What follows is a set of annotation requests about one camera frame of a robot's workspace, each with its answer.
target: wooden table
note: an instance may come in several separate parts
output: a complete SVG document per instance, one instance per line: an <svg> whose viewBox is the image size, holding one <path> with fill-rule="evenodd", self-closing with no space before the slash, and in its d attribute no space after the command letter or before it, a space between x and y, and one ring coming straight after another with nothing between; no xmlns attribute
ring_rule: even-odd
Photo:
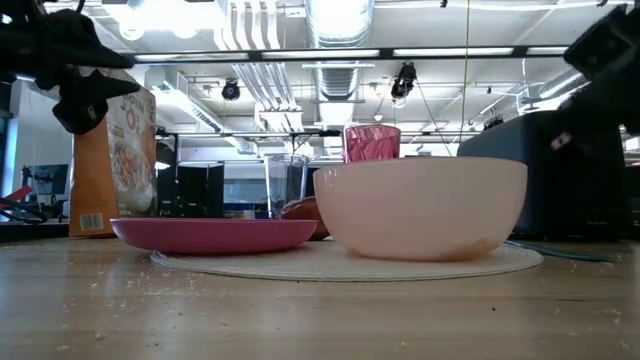
<svg viewBox="0 0 640 360"><path fill-rule="evenodd" d="M6 244L0 359L640 358L640 246L579 249L617 262L297 283L162 268L117 240Z"/></svg>

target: white placemat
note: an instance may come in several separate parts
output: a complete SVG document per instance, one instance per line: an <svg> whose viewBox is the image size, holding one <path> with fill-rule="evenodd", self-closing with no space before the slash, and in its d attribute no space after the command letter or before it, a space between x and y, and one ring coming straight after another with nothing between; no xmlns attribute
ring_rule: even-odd
<svg viewBox="0 0 640 360"><path fill-rule="evenodd" d="M542 263L542 255L502 246L469 262L422 263L367 259L348 254L333 241L308 242L293 250L251 256L186 257L154 252L164 266L220 275L303 281L410 281L502 274Z"/></svg>

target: pink object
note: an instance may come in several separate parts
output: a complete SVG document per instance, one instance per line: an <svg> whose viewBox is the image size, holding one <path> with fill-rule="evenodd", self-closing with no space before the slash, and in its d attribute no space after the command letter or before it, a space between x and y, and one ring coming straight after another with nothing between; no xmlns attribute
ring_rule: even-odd
<svg viewBox="0 0 640 360"><path fill-rule="evenodd" d="M327 230L355 254L411 261L482 257L515 226L524 164L421 158L326 167L313 175Z"/></svg>
<svg viewBox="0 0 640 360"><path fill-rule="evenodd" d="M386 125L354 126L344 130L344 162L397 159L400 129Z"/></svg>
<svg viewBox="0 0 640 360"><path fill-rule="evenodd" d="M313 235L316 220L188 218L111 219L116 235L146 250L185 255L253 254L285 250Z"/></svg>

